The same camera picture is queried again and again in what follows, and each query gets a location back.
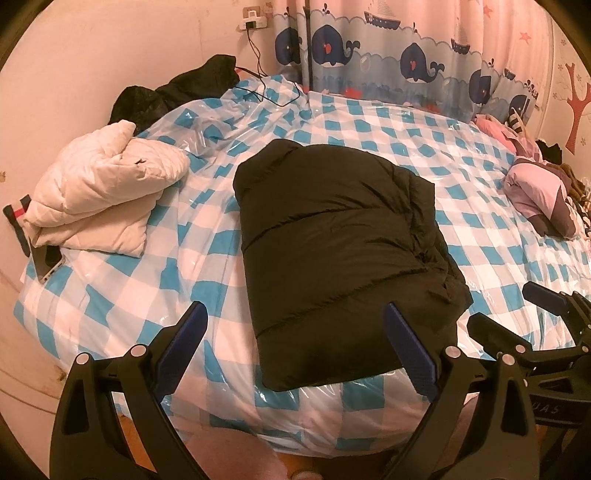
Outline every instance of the blue gripper pad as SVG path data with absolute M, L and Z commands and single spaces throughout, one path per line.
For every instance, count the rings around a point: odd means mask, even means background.
M 568 314 L 569 307 L 566 299 L 549 288 L 529 281 L 521 289 L 523 298 L 534 305 L 560 317 Z
M 175 392 L 189 362 L 207 331 L 207 309 L 203 303 L 194 301 L 183 314 L 175 335 L 158 361 L 154 396 L 158 401 Z
M 384 309 L 384 329 L 414 389 L 433 402 L 439 394 L 437 365 L 392 302 Z

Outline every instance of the black fabric on bed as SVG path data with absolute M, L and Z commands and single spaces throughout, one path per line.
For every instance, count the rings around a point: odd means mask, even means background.
M 382 374 L 382 327 L 405 318 L 456 344 L 472 304 L 435 222 L 434 185 L 352 148 L 273 140 L 234 179 L 262 382 L 276 391 Z
M 109 125 L 129 120 L 135 123 L 137 135 L 187 102 L 220 98 L 240 81 L 235 69 L 236 57 L 214 55 L 198 69 L 182 73 L 156 90 L 127 87 L 115 101 Z

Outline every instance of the bed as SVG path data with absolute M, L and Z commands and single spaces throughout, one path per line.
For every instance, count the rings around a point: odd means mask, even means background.
M 163 406 L 181 436 L 192 424 L 230 427 L 280 452 L 338 456 L 377 452 L 410 436 L 428 403 L 404 370 L 325 387 L 276 393 L 261 384 L 240 252 L 236 166 L 274 138 L 376 153 L 436 186 L 437 222 L 474 304 L 458 322 L 459 346 L 484 357 L 466 321 L 482 312 L 536 349 L 572 345 L 560 319 L 523 300 L 536 281 L 590 293 L 582 240 L 540 238 L 509 204 L 501 182 L 514 157 L 476 127 L 381 102 L 310 92 L 281 76 L 243 80 L 221 99 L 190 102 L 141 136 L 182 148 L 188 176 L 152 212 L 140 259 L 64 250 L 65 266 L 41 286 L 32 265 L 15 316 L 69 368 L 79 352 L 119 356 L 177 321 L 192 300 L 210 314 L 204 341 Z M 123 398 L 118 409 L 127 413 Z

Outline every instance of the power strip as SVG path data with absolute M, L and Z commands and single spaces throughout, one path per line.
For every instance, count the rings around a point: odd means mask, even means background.
M 240 21 L 240 25 L 238 28 L 242 31 L 246 30 L 256 30 L 259 28 L 266 28 L 267 27 L 267 18 L 263 16 L 258 16 L 255 10 L 248 11 L 248 18 L 243 18 Z

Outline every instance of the star print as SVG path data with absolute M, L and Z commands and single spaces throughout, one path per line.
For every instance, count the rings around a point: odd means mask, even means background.
M 531 40 L 531 37 L 529 36 L 529 34 L 527 32 L 525 32 L 525 33 L 520 32 L 520 33 L 521 33 L 520 40 L 525 40 L 525 43 L 527 43 L 529 45 L 530 44 L 530 40 Z

